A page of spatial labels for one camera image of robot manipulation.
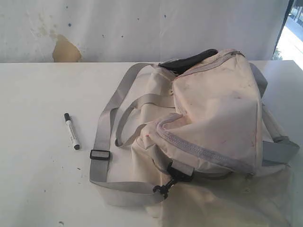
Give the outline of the white marker black cap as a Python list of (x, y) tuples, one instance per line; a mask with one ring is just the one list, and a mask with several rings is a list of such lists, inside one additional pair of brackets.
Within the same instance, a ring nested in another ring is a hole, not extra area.
[(70, 115), (68, 113), (64, 113), (64, 119), (65, 119), (66, 127), (68, 129), (68, 133), (69, 133), (69, 137), (70, 137), (72, 146), (75, 150), (79, 150), (80, 149), (80, 143), (79, 143), (79, 141), (77, 139), (77, 136), (76, 136), (76, 133), (74, 131)]

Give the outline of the dark window frame post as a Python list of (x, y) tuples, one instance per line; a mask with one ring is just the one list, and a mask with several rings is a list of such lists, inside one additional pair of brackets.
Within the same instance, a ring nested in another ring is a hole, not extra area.
[(289, 14), (291, 13), (294, 2), (295, 0), (288, 1), (282, 27), (280, 29), (271, 60), (286, 60), (286, 56), (290, 52), (289, 48), (291, 48), (291, 44), (290, 41), (288, 40), (289, 31), (288, 28), (286, 27), (286, 23)]

